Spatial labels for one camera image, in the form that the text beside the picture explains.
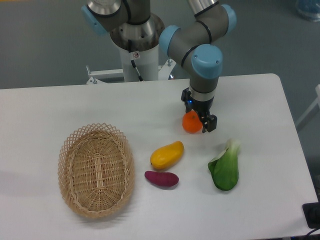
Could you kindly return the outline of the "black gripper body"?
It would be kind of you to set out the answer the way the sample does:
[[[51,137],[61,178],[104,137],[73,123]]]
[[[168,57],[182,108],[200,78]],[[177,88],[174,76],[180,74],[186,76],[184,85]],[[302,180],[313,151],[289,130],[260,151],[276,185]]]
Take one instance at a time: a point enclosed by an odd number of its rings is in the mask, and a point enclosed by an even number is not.
[[[210,113],[211,106],[213,104],[214,98],[207,101],[198,101],[191,98],[190,106],[196,112],[199,120],[213,120],[214,115]]]

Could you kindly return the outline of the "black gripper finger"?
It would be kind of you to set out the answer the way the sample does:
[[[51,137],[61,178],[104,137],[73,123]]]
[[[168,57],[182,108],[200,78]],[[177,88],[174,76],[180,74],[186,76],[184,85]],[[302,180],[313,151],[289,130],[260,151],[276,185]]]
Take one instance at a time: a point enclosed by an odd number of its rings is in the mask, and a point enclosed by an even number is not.
[[[185,112],[189,113],[193,108],[193,99],[191,97],[191,91],[189,88],[186,88],[182,91],[181,101],[184,103]]]
[[[217,128],[218,118],[214,114],[206,114],[200,118],[202,133],[210,133]]]

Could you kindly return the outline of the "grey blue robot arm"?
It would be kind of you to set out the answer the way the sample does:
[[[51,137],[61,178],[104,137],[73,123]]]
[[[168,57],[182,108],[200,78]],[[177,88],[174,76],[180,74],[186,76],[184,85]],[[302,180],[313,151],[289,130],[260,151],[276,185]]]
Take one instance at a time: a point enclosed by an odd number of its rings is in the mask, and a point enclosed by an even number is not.
[[[189,6],[195,21],[186,29],[165,26],[148,0],[89,0],[81,11],[97,34],[110,35],[126,82],[158,80],[159,51],[180,65],[189,74],[181,94],[185,110],[196,112],[203,132],[211,132],[218,119],[210,108],[223,68],[214,42],[236,27],[237,16],[217,0],[191,0]]]

